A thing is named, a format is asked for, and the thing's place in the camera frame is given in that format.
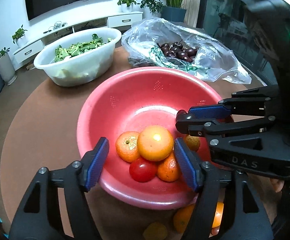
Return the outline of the person's right hand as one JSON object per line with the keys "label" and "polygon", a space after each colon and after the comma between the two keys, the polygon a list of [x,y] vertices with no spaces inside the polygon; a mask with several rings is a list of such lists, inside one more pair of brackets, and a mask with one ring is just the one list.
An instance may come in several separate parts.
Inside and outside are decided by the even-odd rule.
{"label": "person's right hand", "polygon": [[270,182],[271,182],[272,187],[273,187],[273,189],[274,189],[274,191],[276,193],[279,193],[279,192],[282,191],[282,189],[284,187],[284,181],[283,180],[270,178]]}

